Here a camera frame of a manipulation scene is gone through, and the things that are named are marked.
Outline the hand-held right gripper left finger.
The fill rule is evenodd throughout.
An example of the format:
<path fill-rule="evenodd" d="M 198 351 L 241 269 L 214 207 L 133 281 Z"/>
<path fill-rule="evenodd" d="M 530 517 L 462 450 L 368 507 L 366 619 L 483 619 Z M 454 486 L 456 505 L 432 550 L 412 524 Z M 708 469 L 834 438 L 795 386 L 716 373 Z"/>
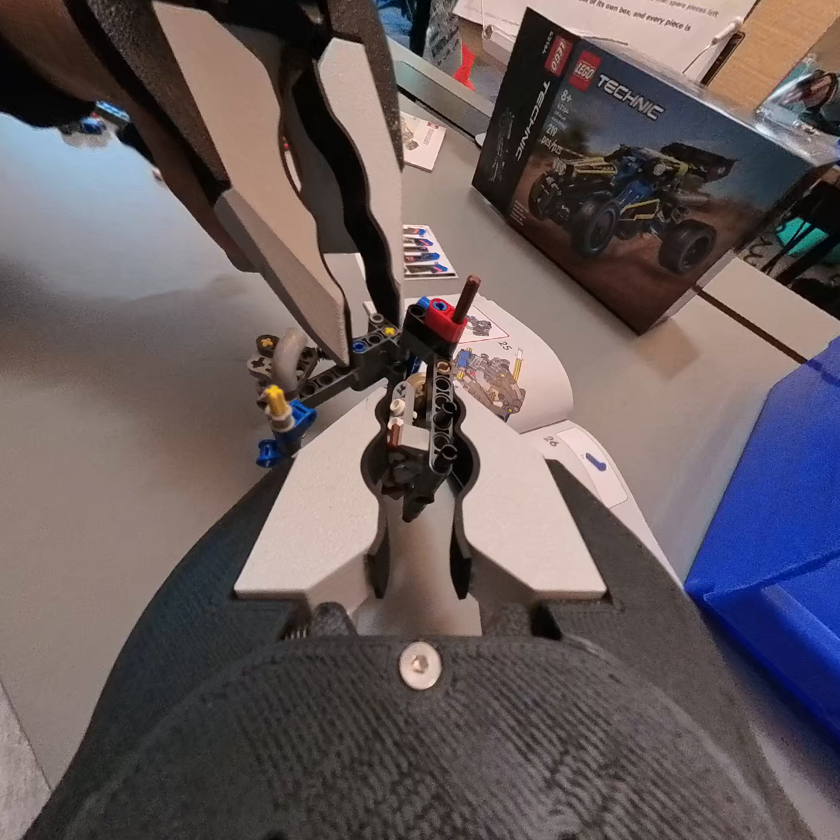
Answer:
<path fill-rule="evenodd" d="M 363 603 L 364 559 L 380 525 L 363 478 L 364 451 L 380 431 L 371 394 L 294 459 L 234 585 L 241 599 Z"/>

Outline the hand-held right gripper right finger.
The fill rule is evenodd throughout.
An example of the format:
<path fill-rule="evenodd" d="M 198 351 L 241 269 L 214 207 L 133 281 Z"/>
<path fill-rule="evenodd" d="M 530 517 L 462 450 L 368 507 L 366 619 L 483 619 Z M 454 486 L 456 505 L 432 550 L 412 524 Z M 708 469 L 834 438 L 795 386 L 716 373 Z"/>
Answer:
<path fill-rule="evenodd" d="M 480 603 L 597 601 L 597 569 L 550 463 L 483 405 L 458 401 L 453 585 Z"/>

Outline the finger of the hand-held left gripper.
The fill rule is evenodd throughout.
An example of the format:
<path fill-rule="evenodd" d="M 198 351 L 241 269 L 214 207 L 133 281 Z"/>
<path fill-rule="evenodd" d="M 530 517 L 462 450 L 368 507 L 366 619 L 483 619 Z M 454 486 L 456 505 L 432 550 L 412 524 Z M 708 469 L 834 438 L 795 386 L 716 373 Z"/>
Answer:
<path fill-rule="evenodd" d="M 402 169 L 362 43 L 333 37 L 308 77 L 313 142 L 336 181 L 343 227 L 360 254 L 369 298 L 403 318 Z"/>
<path fill-rule="evenodd" d="M 227 174 L 216 216 L 309 337 L 348 365 L 347 301 L 280 141 L 279 39 L 173 3 L 154 13 Z"/>

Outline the partly built toy brick model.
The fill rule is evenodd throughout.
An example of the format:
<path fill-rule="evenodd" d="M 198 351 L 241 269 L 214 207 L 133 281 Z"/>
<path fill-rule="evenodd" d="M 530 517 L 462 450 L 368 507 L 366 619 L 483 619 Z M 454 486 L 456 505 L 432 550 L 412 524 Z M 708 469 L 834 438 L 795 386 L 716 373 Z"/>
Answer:
<path fill-rule="evenodd" d="M 256 465 L 272 469 L 291 459 L 314 424 L 317 407 L 337 394 L 387 385 L 374 409 L 381 431 L 362 466 L 381 493 L 402 501 L 402 518 L 415 520 L 454 470 L 466 446 L 458 442 L 463 404 L 455 393 L 455 352 L 480 279 L 470 276 L 456 304 L 422 297 L 407 307 L 401 327 L 378 311 L 350 342 L 350 363 L 318 371 L 326 352 L 305 332 L 261 334 L 248 368 L 270 434 L 257 444 Z"/>

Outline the toy buggy set box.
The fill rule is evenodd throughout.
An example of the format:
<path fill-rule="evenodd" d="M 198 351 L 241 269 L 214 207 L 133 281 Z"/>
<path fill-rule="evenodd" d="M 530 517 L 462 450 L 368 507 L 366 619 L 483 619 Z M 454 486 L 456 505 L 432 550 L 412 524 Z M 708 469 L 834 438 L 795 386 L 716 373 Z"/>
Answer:
<path fill-rule="evenodd" d="M 630 48 L 526 7 L 472 186 L 637 334 L 837 162 Z"/>

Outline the small paper leaflet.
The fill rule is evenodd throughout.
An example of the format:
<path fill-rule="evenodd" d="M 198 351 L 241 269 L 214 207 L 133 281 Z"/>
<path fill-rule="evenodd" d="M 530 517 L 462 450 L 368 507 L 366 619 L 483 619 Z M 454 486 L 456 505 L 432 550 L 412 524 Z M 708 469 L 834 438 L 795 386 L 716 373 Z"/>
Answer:
<path fill-rule="evenodd" d="M 432 172 L 443 146 L 446 127 L 401 112 L 401 129 L 405 164 L 423 172 Z"/>

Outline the buggy sticker sheet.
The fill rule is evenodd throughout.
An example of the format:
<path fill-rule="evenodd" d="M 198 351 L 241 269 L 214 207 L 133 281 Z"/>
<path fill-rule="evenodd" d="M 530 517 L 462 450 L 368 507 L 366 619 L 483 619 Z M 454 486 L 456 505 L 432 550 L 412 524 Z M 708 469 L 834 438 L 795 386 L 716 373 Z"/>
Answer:
<path fill-rule="evenodd" d="M 431 227 L 425 224 L 404 225 L 402 243 L 405 279 L 458 278 L 452 261 L 446 256 Z"/>

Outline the open instruction booklet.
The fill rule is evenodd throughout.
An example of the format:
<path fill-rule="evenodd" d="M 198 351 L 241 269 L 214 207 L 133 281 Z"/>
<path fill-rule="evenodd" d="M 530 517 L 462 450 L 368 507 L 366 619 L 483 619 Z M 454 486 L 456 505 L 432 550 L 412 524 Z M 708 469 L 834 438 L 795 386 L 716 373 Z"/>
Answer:
<path fill-rule="evenodd" d="M 534 331 L 494 301 L 470 305 L 454 359 L 455 389 L 483 405 L 549 463 L 567 469 L 595 499 L 596 512 L 621 522 L 679 581 L 612 456 L 571 421 L 571 381 L 559 357 Z"/>

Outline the blue plastic storage bin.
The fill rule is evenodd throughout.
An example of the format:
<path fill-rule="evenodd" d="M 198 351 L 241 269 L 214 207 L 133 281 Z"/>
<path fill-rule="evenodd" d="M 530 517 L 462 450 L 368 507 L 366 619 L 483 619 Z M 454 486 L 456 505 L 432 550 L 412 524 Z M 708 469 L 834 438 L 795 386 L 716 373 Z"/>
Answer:
<path fill-rule="evenodd" d="M 839 339 L 771 388 L 686 591 L 838 740 Z"/>

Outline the white printed paper sheet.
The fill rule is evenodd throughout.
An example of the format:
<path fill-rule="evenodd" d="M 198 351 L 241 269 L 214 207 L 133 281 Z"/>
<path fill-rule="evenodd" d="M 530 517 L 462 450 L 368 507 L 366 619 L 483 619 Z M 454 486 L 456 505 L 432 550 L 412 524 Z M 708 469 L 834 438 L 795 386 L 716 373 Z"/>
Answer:
<path fill-rule="evenodd" d="M 528 8 L 577 35 L 608 39 L 684 71 L 732 34 L 754 1 L 459 1 L 455 14 L 514 41 Z"/>

